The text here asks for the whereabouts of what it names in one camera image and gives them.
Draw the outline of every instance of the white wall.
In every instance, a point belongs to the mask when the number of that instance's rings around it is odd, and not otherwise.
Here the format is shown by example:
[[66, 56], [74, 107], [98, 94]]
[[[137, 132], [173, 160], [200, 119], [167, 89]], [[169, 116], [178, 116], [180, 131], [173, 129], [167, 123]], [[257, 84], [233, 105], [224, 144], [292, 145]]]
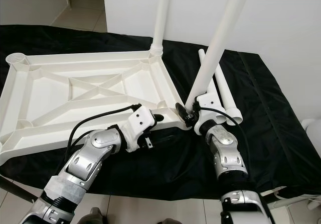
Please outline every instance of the white wall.
[[67, 0], [0, 0], [0, 24], [50, 25]]
[[[158, 0], [105, 0], [108, 32], [153, 35]], [[208, 45], [226, 0], [172, 0], [165, 39]], [[226, 47], [253, 52], [299, 119], [321, 118], [321, 0], [248, 0]]]

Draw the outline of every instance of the white plastic tube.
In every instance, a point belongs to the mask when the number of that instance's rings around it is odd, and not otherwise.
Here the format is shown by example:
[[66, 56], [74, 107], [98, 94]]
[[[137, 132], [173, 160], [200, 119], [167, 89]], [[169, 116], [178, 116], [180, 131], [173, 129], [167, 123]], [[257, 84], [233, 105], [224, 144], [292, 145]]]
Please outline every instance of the white plastic tube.
[[246, 0], [227, 1], [223, 17], [218, 25], [214, 37], [210, 42], [204, 58], [204, 63], [200, 67], [190, 95], [185, 103], [185, 108], [188, 111], [192, 111], [194, 98], [205, 93], [216, 67], [223, 55], [228, 37], [240, 16], [245, 2]]
[[170, 0], [159, 0], [154, 30], [154, 38], [150, 46], [150, 53], [154, 56], [163, 54], [163, 37]]
[[[225, 108], [226, 114], [231, 116], [238, 124], [242, 123], [243, 117], [242, 117], [241, 111], [235, 105], [229, 85], [227, 85], [226, 79], [224, 77], [221, 66], [219, 64], [217, 65], [217, 68], [215, 71], [215, 78], [220, 90], [220, 95], [222, 98], [222, 102], [223, 102], [223, 106]], [[229, 119], [226, 120], [226, 123], [228, 125], [235, 125]]]
[[[201, 65], [202, 65], [204, 57], [205, 57], [205, 52], [204, 52], [203, 49], [199, 50], [199, 57], [200, 57]], [[215, 108], [217, 110], [220, 110], [220, 111], [225, 113], [225, 109], [221, 105], [221, 101], [220, 101], [219, 95], [217, 93], [217, 89], [216, 89], [216, 86], [215, 86], [215, 83], [214, 83], [213, 79], [211, 79], [210, 84], [208, 85], [206, 92], [213, 94], [212, 95], [214, 97], [213, 98], [213, 102], [215, 103], [213, 108]], [[226, 121], [226, 117], [221, 115], [221, 114], [219, 114], [219, 113], [216, 114], [216, 118], [219, 120], [220, 124]]]

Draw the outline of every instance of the tiled floor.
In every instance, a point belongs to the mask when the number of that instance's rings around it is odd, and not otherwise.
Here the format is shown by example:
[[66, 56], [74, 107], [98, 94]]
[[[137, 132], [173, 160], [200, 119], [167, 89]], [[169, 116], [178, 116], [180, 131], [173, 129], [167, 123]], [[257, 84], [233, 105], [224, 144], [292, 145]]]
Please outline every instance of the tiled floor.
[[[40, 189], [14, 182], [27, 191], [39, 196]], [[0, 223], [15, 224], [32, 206], [31, 203], [0, 189]], [[277, 224], [317, 224], [321, 218], [321, 209], [310, 211], [307, 201], [272, 210]], [[100, 208], [108, 216], [109, 224], [156, 224], [172, 218], [183, 224], [221, 223], [221, 204], [218, 200], [187, 199], [162, 201], [122, 196], [86, 194], [75, 210], [72, 224], [90, 213], [92, 207]]]
[[52, 26], [83, 31], [107, 32], [104, 0], [70, 0]]

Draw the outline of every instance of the black fabric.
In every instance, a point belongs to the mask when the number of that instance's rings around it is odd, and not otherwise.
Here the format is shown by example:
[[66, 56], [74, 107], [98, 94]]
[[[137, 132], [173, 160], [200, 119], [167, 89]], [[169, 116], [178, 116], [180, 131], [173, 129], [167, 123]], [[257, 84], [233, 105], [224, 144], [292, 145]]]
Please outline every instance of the black fabric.
[[[46, 26], [1, 26], [1, 84], [14, 52], [26, 55], [148, 50], [151, 38], [75, 31]], [[164, 41], [164, 64], [183, 102], [200, 67], [198, 50], [206, 47]], [[295, 194], [321, 193], [321, 159], [295, 117], [273, 75], [257, 54], [224, 52], [220, 61], [236, 105], [243, 114], [251, 151], [252, 177], [258, 191], [290, 186]], [[225, 126], [239, 140], [241, 133]], [[202, 137], [176, 128], [153, 131], [151, 150], [112, 155], [103, 163], [89, 192], [175, 200], [218, 198], [211, 155]], [[43, 188], [59, 169], [65, 149], [6, 161], [0, 173]]]

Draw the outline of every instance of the white plastic bracket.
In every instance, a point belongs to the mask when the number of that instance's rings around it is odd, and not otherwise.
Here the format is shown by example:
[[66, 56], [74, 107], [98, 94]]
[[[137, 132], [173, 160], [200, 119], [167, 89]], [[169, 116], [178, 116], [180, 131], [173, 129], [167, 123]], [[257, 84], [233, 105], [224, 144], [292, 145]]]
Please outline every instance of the white plastic bracket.
[[141, 136], [146, 129], [154, 126], [154, 124], [155, 119], [150, 110], [145, 106], [141, 106], [129, 116], [127, 122], [120, 127], [127, 141], [128, 152], [133, 152], [139, 148], [137, 143], [139, 136]]
[[[214, 93], [205, 93], [200, 95], [196, 98], [197, 102], [199, 102], [200, 107], [208, 107], [217, 109], [219, 111], [225, 112], [224, 108], [221, 106], [220, 102], [215, 101], [215, 94]], [[214, 111], [209, 110], [200, 110], [199, 111], [199, 119], [194, 126], [194, 131], [197, 135], [202, 135], [200, 133], [201, 125], [206, 122], [207, 120], [214, 120], [217, 124], [222, 124], [226, 120], [226, 118]]]

